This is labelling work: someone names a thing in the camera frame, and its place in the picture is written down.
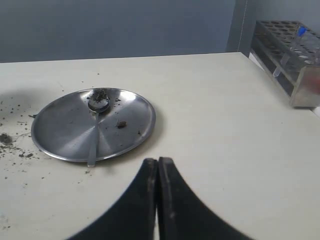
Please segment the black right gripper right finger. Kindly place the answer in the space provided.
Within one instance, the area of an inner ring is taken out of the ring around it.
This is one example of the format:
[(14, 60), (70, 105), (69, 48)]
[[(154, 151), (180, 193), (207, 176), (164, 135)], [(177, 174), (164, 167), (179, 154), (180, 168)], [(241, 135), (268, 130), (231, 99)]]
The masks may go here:
[(159, 158), (157, 180), (161, 240), (250, 239), (222, 220), (197, 197), (171, 158)]

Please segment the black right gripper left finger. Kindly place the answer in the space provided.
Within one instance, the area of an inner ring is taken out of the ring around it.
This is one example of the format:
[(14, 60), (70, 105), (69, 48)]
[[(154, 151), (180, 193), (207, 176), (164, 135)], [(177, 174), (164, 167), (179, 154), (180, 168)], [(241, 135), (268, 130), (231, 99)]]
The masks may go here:
[(158, 161), (143, 160), (121, 197), (71, 240), (152, 240), (154, 238)]

